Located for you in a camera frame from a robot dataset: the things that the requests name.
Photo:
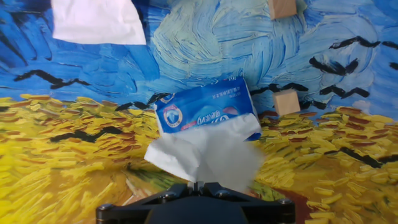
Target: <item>yellow wheat field painting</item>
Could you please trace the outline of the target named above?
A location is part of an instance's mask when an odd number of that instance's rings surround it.
[[[153,111],[21,97],[0,98],[0,223],[94,223],[102,203],[185,182],[143,159],[159,137]],[[266,161],[247,193],[304,198],[297,223],[398,222],[398,124],[345,107],[312,116],[262,114],[253,144]]]

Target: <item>tissue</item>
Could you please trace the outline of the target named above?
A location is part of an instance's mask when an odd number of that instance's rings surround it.
[[[51,0],[53,38],[78,44],[145,45],[131,0]]]
[[[243,192],[264,161],[264,156],[245,142],[260,128],[257,118],[247,113],[217,125],[163,133],[149,145],[145,160],[191,182],[219,182]]]

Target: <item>screw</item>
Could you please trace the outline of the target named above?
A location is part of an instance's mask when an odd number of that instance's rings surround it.
[[[177,197],[177,194],[175,192],[165,192],[160,196],[161,199],[166,199],[166,200],[170,200],[175,197]]]
[[[98,209],[105,211],[105,210],[109,210],[109,209],[111,209],[113,207],[114,207],[114,205],[112,205],[110,203],[106,203],[106,204],[103,204],[103,205],[99,206]]]
[[[216,192],[216,197],[218,198],[225,198],[229,196],[229,192],[227,190],[219,190]]]
[[[291,199],[289,199],[289,198],[279,199],[278,202],[281,203],[282,205],[287,205],[287,204],[292,203]]]

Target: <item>black metal mount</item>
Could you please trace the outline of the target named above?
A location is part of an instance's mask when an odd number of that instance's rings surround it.
[[[135,223],[295,223],[295,204],[284,198],[266,202],[222,187],[219,183],[188,187],[175,184],[126,206],[104,204],[97,224]]]

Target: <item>tissue paper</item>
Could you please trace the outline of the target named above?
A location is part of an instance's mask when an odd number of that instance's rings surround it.
[[[191,182],[219,182],[242,192],[264,160],[245,142],[259,128],[257,118],[247,113],[215,125],[164,133],[149,145],[145,160]]]
[[[131,0],[51,0],[53,38],[79,44],[145,45]]]

